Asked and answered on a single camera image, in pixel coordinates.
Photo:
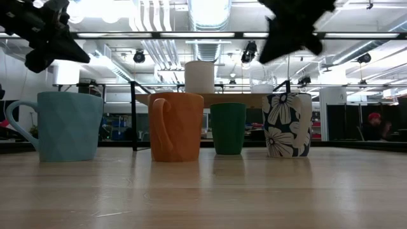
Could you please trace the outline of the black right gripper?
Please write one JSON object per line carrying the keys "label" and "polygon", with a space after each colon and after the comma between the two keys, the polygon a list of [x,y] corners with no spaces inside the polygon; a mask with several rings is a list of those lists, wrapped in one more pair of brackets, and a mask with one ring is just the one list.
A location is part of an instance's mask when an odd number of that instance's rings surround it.
{"label": "black right gripper", "polygon": [[259,56],[259,62],[266,64],[283,55],[301,48],[298,38],[292,33],[305,32],[305,47],[314,55],[320,55],[323,45],[313,33],[314,24],[325,12],[336,9],[336,0],[259,0],[268,8],[273,18],[267,17],[268,37]]}

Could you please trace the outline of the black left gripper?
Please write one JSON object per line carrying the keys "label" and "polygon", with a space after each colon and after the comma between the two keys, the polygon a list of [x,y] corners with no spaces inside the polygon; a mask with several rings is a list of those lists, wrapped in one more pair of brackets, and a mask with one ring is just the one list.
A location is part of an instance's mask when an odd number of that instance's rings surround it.
{"label": "black left gripper", "polygon": [[0,0],[0,26],[9,35],[29,42],[31,48],[47,47],[47,55],[35,49],[25,56],[25,66],[34,73],[44,71],[50,59],[89,63],[90,57],[75,42],[67,21],[69,0],[48,0],[39,8],[34,0]]}

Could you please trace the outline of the clear plastic cup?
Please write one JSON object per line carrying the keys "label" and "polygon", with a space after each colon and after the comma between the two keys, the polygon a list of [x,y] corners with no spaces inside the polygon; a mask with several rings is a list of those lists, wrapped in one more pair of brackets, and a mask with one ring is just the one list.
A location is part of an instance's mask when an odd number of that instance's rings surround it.
{"label": "clear plastic cup", "polygon": [[277,86],[277,77],[267,69],[252,70],[249,79],[252,94],[270,94]]}

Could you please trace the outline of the blue faceted mug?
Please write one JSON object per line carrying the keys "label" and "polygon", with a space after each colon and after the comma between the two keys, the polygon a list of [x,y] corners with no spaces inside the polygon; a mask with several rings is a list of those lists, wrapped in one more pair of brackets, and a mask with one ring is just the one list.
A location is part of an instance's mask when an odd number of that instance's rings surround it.
{"label": "blue faceted mug", "polygon": [[[12,112],[29,106],[38,114],[38,137],[25,131]],[[6,119],[39,153],[42,162],[77,162],[95,157],[104,101],[101,97],[73,92],[41,92],[36,102],[15,101]]]}

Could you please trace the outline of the floral print mug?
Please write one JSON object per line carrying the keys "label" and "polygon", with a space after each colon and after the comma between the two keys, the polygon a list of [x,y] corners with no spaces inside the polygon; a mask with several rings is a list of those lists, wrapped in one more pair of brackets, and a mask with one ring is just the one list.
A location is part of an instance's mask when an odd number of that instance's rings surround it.
{"label": "floral print mug", "polygon": [[269,157],[308,156],[312,126],[310,94],[286,92],[264,96],[262,114]]}

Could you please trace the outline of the white mug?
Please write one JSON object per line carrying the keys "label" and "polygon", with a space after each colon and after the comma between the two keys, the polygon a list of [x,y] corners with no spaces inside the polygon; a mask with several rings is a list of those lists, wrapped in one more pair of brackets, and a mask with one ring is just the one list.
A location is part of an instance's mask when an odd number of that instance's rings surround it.
{"label": "white mug", "polygon": [[184,65],[185,92],[213,94],[214,78],[212,62],[196,60]]}

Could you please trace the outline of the green cup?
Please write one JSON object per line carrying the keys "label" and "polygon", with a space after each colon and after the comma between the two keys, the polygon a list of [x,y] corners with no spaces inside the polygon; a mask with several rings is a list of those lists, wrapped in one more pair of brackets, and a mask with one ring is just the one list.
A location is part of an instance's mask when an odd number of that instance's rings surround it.
{"label": "green cup", "polygon": [[218,155],[241,154],[246,121],[246,105],[219,103],[210,106],[210,125]]}

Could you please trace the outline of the orange faceted mug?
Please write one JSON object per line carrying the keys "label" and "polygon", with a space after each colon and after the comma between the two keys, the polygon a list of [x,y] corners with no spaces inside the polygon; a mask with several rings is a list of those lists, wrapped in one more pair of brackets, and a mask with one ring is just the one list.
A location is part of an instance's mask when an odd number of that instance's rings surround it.
{"label": "orange faceted mug", "polygon": [[204,98],[198,94],[165,92],[148,96],[152,159],[194,162],[200,153]]}

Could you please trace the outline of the black overhead crossbar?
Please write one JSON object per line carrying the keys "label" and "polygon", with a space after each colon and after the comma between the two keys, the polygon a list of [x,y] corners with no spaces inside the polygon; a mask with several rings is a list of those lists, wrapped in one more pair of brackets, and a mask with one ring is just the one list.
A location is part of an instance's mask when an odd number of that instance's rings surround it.
{"label": "black overhead crossbar", "polygon": [[[267,32],[72,32],[74,39],[265,39]],[[407,32],[315,32],[319,39],[407,40]]]}

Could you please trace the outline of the white pillar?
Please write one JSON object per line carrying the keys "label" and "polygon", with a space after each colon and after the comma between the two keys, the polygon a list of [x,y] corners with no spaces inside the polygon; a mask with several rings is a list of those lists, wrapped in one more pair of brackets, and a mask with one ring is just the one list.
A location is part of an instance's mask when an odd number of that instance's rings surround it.
{"label": "white pillar", "polygon": [[347,77],[345,70],[330,70],[321,72],[319,82],[319,107],[321,115],[321,140],[330,141],[331,136],[336,137],[336,129],[339,135],[343,129],[343,106],[347,102]]}

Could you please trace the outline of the person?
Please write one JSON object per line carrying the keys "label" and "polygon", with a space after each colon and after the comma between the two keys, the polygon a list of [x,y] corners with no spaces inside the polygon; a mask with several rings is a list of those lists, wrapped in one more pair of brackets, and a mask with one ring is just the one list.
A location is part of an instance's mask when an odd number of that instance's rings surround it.
{"label": "person", "polygon": [[391,122],[383,120],[380,113],[370,113],[362,125],[362,136],[365,141],[388,141],[391,126]]}

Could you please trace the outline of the silver ventilation duct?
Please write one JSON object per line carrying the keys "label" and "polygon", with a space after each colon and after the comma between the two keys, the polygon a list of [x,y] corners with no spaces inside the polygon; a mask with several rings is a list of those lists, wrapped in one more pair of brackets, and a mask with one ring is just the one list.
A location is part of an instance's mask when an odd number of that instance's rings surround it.
{"label": "silver ventilation duct", "polygon": [[[188,0],[188,15],[192,31],[225,31],[231,11],[231,0]],[[215,63],[221,53],[220,44],[193,45],[195,58]]]}

